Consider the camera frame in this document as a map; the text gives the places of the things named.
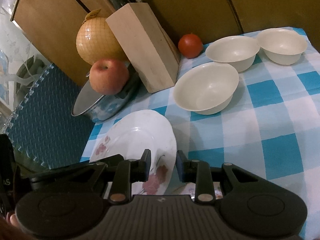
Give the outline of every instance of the screw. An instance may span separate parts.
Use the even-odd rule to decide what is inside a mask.
[[[121,194],[121,193],[115,193],[115,194],[112,194],[110,196],[110,199],[113,201],[113,202],[121,202],[121,201],[124,201],[125,200],[125,195],[124,194]]]
[[[213,200],[213,196],[210,194],[200,194],[198,196],[198,200],[200,200],[202,202],[209,202],[209,201]]]

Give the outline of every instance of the white bowl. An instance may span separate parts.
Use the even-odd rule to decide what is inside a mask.
[[[205,50],[205,55],[213,61],[228,63],[242,72],[252,65],[259,49],[254,38],[229,36],[211,43]]]
[[[297,62],[308,46],[302,35],[281,28],[263,30],[257,40],[268,58],[281,65]]]
[[[237,70],[226,63],[209,62],[185,73],[176,83],[176,104],[198,114],[215,114],[224,109],[239,83]]]

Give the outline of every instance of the bowl rim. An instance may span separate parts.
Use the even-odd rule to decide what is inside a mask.
[[[301,50],[301,52],[299,52],[299,53],[279,53],[279,52],[275,52],[275,51],[270,50],[270,49],[266,49],[265,46],[262,46],[262,45],[261,45],[262,35],[267,35],[268,33],[279,33],[279,32],[291,33],[292,35],[294,35],[294,36],[298,37],[299,39],[301,39],[301,41],[303,41],[303,43],[304,43],[304,49]],[[308,43],[307,43],[307,41],[305,40],[305,38],[303,37],[303,35],[300,35],[300,34],[297,33],[296,31],[287,30],[287,29],[283,29],[283,28],[270,28],[270,29],[265,29],[265,30],[261,31],[260,33],[258,33],[256,39],[257,39],[257,42],[258,42],[258,44],[259,44],[259,46],[260,46],[261,48],[263,48],[263,49],[266,50],[266,51],[270,51],[270,52],[272,52],[272,53],[279,54],[279,55],[288,55],[288,56],[289,56],[289,55],[292,55],[292,56],[293,56],[293,55],[302,54],[303,52],[306,51],[306,49],[307,49],[307,47],[308,47]]]
[[[232,93],[231,93],[230,95],[228,95],[228,97],[227,97],[224,101],[222,101],[222,102],[220,102],[220,103],[218,103],[218,104],[216,104],[216,105],[213,105],[213,106],[211,106],[211,107],[203,108],[203,109],[186,108],[186,107],[181,106],[180,104],[177,103],[177,100],[176,100],[176,94],[177,94],[177,92],[176,92],[176,91],[177,91],[177,90],[176,90],[176,87],[182,86],[182,85],[180,85],[180,84],[183,84],[184,80],[186,80],[187,78],[193,76],[194,73],[201,71],[201,69],[204,69],[204,68],[207,68],[207,67],[210,67],[210,66],[213,66],[213,67],[217,67],[217,66],[218,66],[218,67],[221,67],[222,65],[223,65],[223,67],[227,67],[227,68],[232,69],[232,71],[234,71],[234,73],[237,74],[237,77],[238,77],[238,78],[237,78],[238,81],[235,83],[234,88],[232,89]],[[208,62],[208,63],[200,64],[200,65],[198,65],[198,66],[196,66],[196,67],[193,67],[192,69],[190,69],[190,70],[187,71],[186,73],[184,73],[184,74],[182,75],[182,77],[180,77],[180,78],[178,79],[178,81],[176,82],[176,84],[175,84],[175,86],[174,86],[174,88],[173,88],[173,100],[174,100],[174,102],[175,102],[175,104],[176,104],[177,106],[179,106],[180,108],[182,108],[182,109],[184,109],[184,110],[187,110],[187,111],[199,112],[199,111],[209,110],[209,109],[211,109],[211,108],[214,108],[214,107],[216,107],[216,106],[221,105],[223,102],[225,102],[226,100],[228,100],[230,96],[233,95],[233,93],[235,92],[236,88],[238,87],[239,79],[240,79],[240,77],[239,77],[238,71],[237,71],[232,65],[230,65],[230,64],[228,64],[228,63],[221,63],[221,62],[214,62],[214,61],[213,61],[213,62]]]
[[[243,39],[246,39],[246,40],[248,40],[248,41],[252,41],[252,42],[256,43],[256,44],[257,44],[257,48],[255,49],[255,53],[252,54],[252,55],[249,56],[249,57],[246,57],[246,58],[241,59],[241,60],[236,60],[236,61],[227,61],[227,60],[221,61],[221,60],[216,60],[216,59],[214,59],[213,57],[209,57],[207,51],[208,51],[208,49],[209,49],[210,47],[214,47],[214,46],[217,46],[218,43],[221,43],[221,42],[224,42],[224,41],[231,41],[231,40],[234,40],[234,39],[242,39],[242,40],[243,40]],[[213,60],[213,61],[215,61],[215,62],[220,62],[220,63],[233,63],[233,62],[239,62],[239,61],[243,61],[243,60],[249,59],[249,58],[255,56],[255,55],[259,52],[259,50],[260,50],[260,45],[258,44],[258,42],[257,42],[257,40],[256,40],[255,38],[248,37],[248,36],[243,36],[243,35],[235,35],[235,36],[223,37],[223,38],[221,38],[221,39],[218,39],[218,40],[212,42],[212,43],[206,48],[206,50],[205,50],[205,55],[206,55],[206,57],[208,57],[209,59],[211,59],[211,60]]]

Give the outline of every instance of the tomato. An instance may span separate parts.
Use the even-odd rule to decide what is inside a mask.
[[[183,35],[178,43],[180,53],[186,58],[193,58],[199,56],[203,50],[201,39],[195,34]]]

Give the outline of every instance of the blue and white tablecloth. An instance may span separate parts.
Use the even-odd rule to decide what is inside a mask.
[[[300,235],[320,236],[320,54],[302,29],[308,48],[290,66],[271,62],[262,50],[240,82],[230,104],[220,113],[199,115],[179,108],[173,88],[148,94],[141,86],[137,97],[112,119],[97,123],[84,150],[89,159],[97,141],[127,114],[153,109],[171,123],[178,149],[190,159],[211,166],[234,163],[298,194],[307,204],[308,218]],[[255,37],[259,32],[247,33]],[[191,68],[210,62],[203,52],[183,58],[181,77]],[[167,192],[180,186],[176,172]]]

